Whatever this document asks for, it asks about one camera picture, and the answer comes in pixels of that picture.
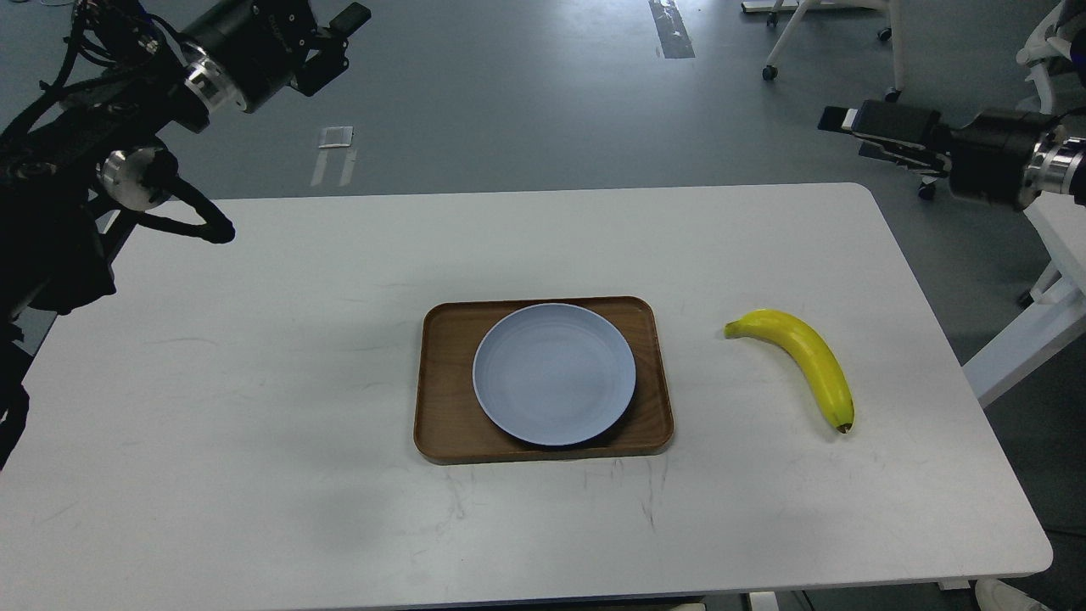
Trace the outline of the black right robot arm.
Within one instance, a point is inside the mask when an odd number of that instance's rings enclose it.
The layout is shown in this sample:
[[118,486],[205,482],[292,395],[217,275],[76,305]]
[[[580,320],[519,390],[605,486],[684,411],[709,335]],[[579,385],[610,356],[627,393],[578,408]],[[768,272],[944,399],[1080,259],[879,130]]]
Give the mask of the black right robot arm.
[[985,109],[952,127],[935,109],[866,100],[858,109],[823,109],[818,128],[858,139],[870,160],[946,179],[955,198],[1025,211],[1055,193],[1083,205],[1085,144],[1056,115]]

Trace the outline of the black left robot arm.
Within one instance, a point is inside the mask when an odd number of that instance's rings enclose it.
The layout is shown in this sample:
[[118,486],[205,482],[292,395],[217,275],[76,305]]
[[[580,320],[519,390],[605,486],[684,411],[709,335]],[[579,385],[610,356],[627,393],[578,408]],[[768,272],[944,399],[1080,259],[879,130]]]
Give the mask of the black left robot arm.
[[3,129],[3,460],[30,413],[24,311],[66,316],[115,294],[112,264],[138,226],[236,236],[160,131],[201,132],[217,109],[253,113],[285,87],[320,92],[371,18],[361,3],[319,25],[307,1],[220,1],[175,30],[139,1],[74,4],[56,77]]

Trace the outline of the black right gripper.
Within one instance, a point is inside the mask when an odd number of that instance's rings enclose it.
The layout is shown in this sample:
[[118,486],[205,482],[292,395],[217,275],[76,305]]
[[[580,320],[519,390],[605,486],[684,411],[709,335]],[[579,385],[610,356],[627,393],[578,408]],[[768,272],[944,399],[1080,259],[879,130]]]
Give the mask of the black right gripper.
[[[1063,193],[1063,178],[1046,162],[1063,137],[1053,115],[985,109],[967,126],[950,128],[935,109],[866,100],[858,109],[823,109],[818,129],[864,139],[858,154],[866,160],[920,178],[948,178],[955,198],[1024,211],[1041,193]],[[923,144],[946,144],[947,154]]]

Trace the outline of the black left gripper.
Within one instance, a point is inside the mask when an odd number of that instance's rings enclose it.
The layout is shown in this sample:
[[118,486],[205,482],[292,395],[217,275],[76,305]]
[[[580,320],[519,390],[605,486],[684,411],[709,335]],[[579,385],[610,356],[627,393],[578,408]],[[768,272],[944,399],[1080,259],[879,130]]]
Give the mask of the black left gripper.
[[348,71],[350,36],[371,18],[350,3],[316,26],[307,1],[220,1],[180,31],[185,85],[210,112],[253,113],[291,81],[313,97]]

